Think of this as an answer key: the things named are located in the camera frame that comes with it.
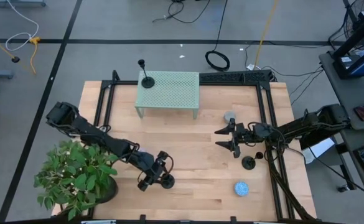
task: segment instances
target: blue speckled ball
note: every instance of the blue speckled ball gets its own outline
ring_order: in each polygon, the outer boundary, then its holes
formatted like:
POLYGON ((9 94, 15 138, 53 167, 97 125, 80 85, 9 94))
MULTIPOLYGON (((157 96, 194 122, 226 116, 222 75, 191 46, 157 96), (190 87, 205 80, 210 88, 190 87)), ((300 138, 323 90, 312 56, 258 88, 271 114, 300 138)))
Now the blue speckled ball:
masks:
POLYGON ((248 191, 250 189, 248 188, 248 185, 245 182, 239 181, 234 186, 234 191, 238 196, 245 196, 248 195, 248 191))

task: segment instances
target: wooden tabletop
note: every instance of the wooden tabletop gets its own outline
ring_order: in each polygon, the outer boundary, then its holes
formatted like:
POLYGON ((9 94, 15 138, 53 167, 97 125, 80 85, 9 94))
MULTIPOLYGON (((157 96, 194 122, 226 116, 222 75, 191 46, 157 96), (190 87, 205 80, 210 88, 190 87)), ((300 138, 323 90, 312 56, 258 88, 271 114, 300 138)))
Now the wooden tabletop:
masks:
MULTIPOLYGON (((79 110, 90 123, 95 117, 100 85, 101 82, 85 82, 83 89, 79 110)), ((192 119, 191 110, 155 109, 146 109, 144 118, 140 119, 134 108, 136 90, 136 85, 116 86, 109 134, 138 142, 141 150, 154 156, 159 151, 168 152, 175 160, 172 171, 175 185, 163 189, 154 184, 142 192, 137 187, 140 171, 130 164, 117 162, 114 168, 118 175, 114 179, 119 193, 111 201, 96 206, 94 218, 137 220, 145 214, 148 220, 228 221, 231 216, 236 216, 238 221, 277 220, 267 162, 257 160, 253 170, 241 166, 244 156, 254 157, 258 151, 264 152, 264 144, 255 147, 240 144, 241 156, 234 159, 229 150, 214 143, 230 140, 230 136, 213 133, 226 126, 223 115, 228 110, 235 111, 237 123, 247 125, 251 121, 261 121, 255 87, 201 86, 197 119, 192 119), (234 193, 233 187, 238 181, 248 184, 248 196, 239 197, 234 193)), ((292 121, 286 84, 271 83, 271 92, 278 125, 292 121)), ((265 92, 263 96, 270 121, 265 92)), ((292 142, 290 147, 301 150, 298 142, 292 142)), ((290 189, 315 217, 303 157, 285 151, 284 160, 290 189)), ((287 217, 284 194, 281 189, 279 191, 283 214, 287 217)))

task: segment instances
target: white tag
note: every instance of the white tag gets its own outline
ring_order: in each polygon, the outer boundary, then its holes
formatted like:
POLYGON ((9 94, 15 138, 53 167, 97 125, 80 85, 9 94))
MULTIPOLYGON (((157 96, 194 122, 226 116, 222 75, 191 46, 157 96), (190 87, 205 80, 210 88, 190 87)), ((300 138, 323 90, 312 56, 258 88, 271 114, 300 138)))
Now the white tag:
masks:
POLYGON ((249 71, 252 71, 252 70, 254 70, 254 66, 255 66, 255 65, 250 64, 250 65, 248 65, 248 66, 247 66, 247 69, 248 69, 249 71))
POLYGON ((352 60, 349 57, 342 57, 342 62, 351 62, 352 60))

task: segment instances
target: plant pot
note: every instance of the plant pot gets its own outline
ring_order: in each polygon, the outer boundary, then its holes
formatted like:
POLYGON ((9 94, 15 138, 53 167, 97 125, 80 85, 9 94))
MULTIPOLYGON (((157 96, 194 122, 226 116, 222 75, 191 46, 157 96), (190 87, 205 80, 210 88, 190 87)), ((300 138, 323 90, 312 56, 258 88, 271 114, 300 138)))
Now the plant pot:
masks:
POLYGON ((97 203, 106 203, 106 202, 110 201, 111 199, 113 199, 118 194, 117 182, 115 182, 115 180, 112 177, 109 177, 109 178, 110 178, 110 186, 108 188, 108 191, 103 196, 103 198, 99 198, 97 200, 97 203))

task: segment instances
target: black ball knob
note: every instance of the black ball knob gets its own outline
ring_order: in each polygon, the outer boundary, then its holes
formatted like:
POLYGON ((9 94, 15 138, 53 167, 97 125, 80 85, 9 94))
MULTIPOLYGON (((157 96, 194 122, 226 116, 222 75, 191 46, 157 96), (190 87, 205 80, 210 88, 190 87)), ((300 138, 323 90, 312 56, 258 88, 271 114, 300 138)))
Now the black ball knob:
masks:
POLYGON ((263 153, 262 152, 257 152, 255 154, 255 159, 263 159, 263 153))
POLYGON ((140 65, 140 67, 144 68, 144 60, 143 59, 140 59, 138 61, 138 64, 140 65))

